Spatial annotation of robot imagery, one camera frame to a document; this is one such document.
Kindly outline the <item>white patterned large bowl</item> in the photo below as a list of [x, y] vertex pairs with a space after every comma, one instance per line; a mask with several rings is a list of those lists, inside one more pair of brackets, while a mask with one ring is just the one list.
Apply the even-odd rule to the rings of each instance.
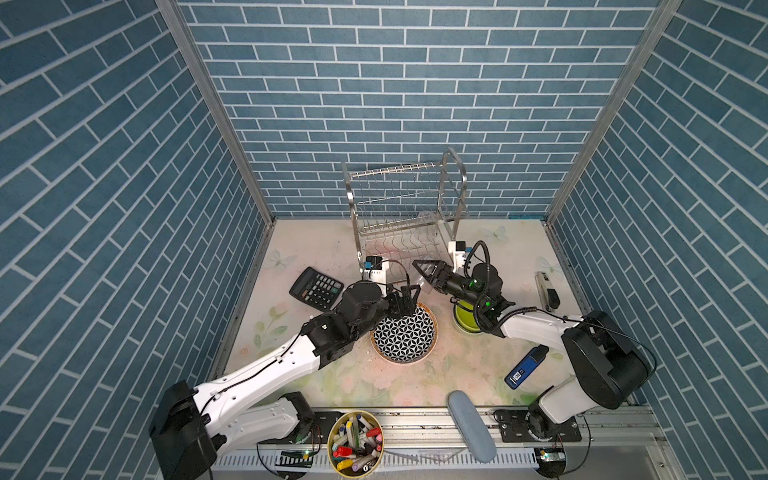
[[438, 340], [433, 313], [418, 303], [413, 315], [386, 318], [370, 334], [375, 351], [386, 361], [407, 365], [425, 359]]

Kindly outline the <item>lime green small bowl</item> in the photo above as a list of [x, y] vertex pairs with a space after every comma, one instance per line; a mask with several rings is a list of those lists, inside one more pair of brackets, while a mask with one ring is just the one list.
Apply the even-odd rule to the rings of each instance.
[[468, 334], [478, 335], [482, 333], [472, 310], [472, 306], [465, 301], [458, 301], [453, 307], [454, 322], [457, 327]]

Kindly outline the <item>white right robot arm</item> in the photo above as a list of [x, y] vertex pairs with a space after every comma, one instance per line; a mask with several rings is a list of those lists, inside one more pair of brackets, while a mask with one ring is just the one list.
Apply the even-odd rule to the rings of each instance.
[[616, 409], [653, 375], [638, 344], [601, 311], [576, 319], [518, 306], [503, 296], [503, 281], [488, 263], [475, 265], [471, 273], [442, 260], [412, 265], [434, 290], [466, 303], [481, 332], [527, 340], [563, 355], [568, 377], [529, 407], [532, 423], [559, 425], [594, 407]]

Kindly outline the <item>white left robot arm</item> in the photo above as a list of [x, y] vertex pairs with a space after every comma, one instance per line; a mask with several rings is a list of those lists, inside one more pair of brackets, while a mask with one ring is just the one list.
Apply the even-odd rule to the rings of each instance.
[[381, 321], [414, 314], [420, 292], [418, 284], [395, 288], [360, 280], [262, 358], [195, 387], [184, 380], [168, 387], [148, 427], [163, 478], [198, 479], [231, 450], [309, 427], [313, 413], [303, 396], [287, 395], [266, 407], [260, 401], [348, 354]]

